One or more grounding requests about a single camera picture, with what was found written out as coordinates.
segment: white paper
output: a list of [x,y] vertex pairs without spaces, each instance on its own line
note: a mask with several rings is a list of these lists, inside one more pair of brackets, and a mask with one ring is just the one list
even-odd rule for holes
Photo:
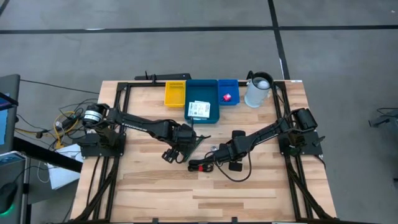
[[[78,144],[64,147],[62,149],[57,150],[57,152],[61,153],[64,156],[67,156],[69,158],[83,162],[81,153],[79,153],[80,146],[78,146]],[[49,167],[51,188],[53,190],[59,189],[60,187],[63,187],[63,186],[80,178],[80,174],[75,171],[71,171],[71,170],[67,170],[67,169],[59,168],[59,167],[53,168],[55,166],[53,166],[51,164],[48,164],[48,167]]]
[[196,118],[210,117],[210,103],[209,102],[189,102],[188,116]]

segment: yellow cable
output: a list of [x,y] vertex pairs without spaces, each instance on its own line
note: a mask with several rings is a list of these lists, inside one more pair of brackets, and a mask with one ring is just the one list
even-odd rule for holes
[[[59,135],[59,133],[57,131],[57,127],[56,127],[55,123],[58,121],[58,119],[60,119],[61,116],[64,116],[67,119],[65,114],[75,114],[75,112],[74,111],[66,111],[63,114],[58,115],[57,118],[55,118],[55,121],[53,123],[53,128],[54,128],[54,131],[55,131],[55,135],[57,136],[57,139],[58,139],[58,144],[57,145],[59,145],[60,147],[62,146],[61,145],[61,137],[60,137],[60,135]],[[79,122],[79,120],[76,120],[76,122],[72,125],[72,127],[70,127],[68,130],[63,132],[63,135],[65,135],[66,133],[70,132],[77,125],[78,122]]]
[[[37,131],[37,132],[36,131],[27,131],[27,130],[24,130],[24,129],[21,129],[21,128],[15,128],[15,130],[20,131],[22,133],[26,133],[26,134],[32,134],[32,135],[36,135],[36,133],[39,132],[39,131]],[[47,134],[47,133],[43,133],[43,136],[49,137],[50,135]]]

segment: yellow bin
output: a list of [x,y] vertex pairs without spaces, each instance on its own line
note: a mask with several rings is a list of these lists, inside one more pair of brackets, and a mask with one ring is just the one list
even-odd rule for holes
[[166,82],[164,105],[181,108],[185,105],[185,81]]

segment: sticker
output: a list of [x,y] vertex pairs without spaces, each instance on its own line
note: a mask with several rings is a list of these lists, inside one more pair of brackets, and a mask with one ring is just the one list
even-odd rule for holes
[[209,102],[189,102],[188,116],[197,118],[210,117],[210,103]]
[[92,119],[92,120],[95,120],[95,121],[100,121],[99,117],[93,116],[93,115],[89,115],[89,114],[86,114],[84,119]]
[[85,115],[93,115],[102,119],[102,114],[95,112],[95,111],[86,111]]

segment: blue bin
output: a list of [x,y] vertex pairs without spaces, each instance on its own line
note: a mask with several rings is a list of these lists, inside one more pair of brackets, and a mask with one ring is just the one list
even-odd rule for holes
[[210,103],[210,117],[203,120],[194,120],[195,124],[214,124],[220,119],[220,106],[218,104],[217,80],[187,80],[185,83],[185,114],[188,117],[189,102],[204,101]]
[[[229,102],[223,101],[223,96],[229,93],[231,100]],[[220,105],[237,105],[239,98],[239,83],[237,80],[218,80],[218,102]]]

